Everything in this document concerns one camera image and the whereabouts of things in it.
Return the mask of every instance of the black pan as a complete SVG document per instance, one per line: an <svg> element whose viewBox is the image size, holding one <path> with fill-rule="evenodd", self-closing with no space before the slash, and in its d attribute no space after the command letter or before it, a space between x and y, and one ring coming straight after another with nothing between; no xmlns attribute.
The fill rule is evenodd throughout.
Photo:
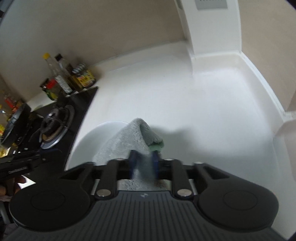
<svg viewBox="0 0 296 241"><path fill-rule="evenodd" d="M6 148L11 145L25 132L31 107L26 103L12 115L9 122L6 125L3 136L0 139L0 144Z"/></svg>

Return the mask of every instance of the yellow cap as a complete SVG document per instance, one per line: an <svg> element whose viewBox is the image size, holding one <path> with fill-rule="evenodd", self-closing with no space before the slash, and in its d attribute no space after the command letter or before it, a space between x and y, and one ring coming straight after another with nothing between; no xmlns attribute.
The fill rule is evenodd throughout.
<svg viewBox="0 0 296 241"><path fill-rule="evenodd" d="M44 59L48 59L49 57L50 57L49 53L45 53L45 54L43 55L43 58L44 58Z"/></svg>

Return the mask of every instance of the towel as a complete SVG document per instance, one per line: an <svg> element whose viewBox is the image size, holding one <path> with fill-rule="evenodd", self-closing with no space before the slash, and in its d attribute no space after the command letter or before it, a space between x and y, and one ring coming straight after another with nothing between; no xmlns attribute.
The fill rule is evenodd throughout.
<svg viewBox="0 0 296 241"><path fill-rule="evenodd" d="M157 181L151 161L151 152L160 151L164 146L163 140L155 134L142 119L134 119L108 140L94 156L93 161L98 165L106 165L109 160L128 158L131 150L142 154L137 162L133 179L118 181L118 189L126 191L161 191L167 190L165 182Z"/></svg>

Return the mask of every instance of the metal screw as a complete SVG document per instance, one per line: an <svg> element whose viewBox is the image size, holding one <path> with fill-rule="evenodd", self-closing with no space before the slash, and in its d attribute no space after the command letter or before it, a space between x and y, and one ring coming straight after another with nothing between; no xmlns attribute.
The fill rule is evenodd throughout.
<svg viewBox="0 0 296 241"><path fill-rule="evenodd" d="M180 189L177 191L177 194L180 196L180 197L188 197L192 194L192 191L189 190L189 189Z"/></svg>
<svg viewBox="0 0 296 241"><path fill-rule="evenodd" d="M111 191L108 189L100 189L96 192L99 197L107 197L111 194Z"/></svg>

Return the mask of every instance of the spice jar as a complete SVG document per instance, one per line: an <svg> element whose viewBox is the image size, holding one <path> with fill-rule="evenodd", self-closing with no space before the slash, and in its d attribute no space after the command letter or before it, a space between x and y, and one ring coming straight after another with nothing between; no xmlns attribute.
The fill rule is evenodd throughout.
<svg viewBox="0 0 296 241"><path fill-rule="evenodd" d="M93 74L86 68L84 63L77 65L77 67L72 70L72 73L75 74L76 78L84 88L89 88L96 82Z"/></svg>

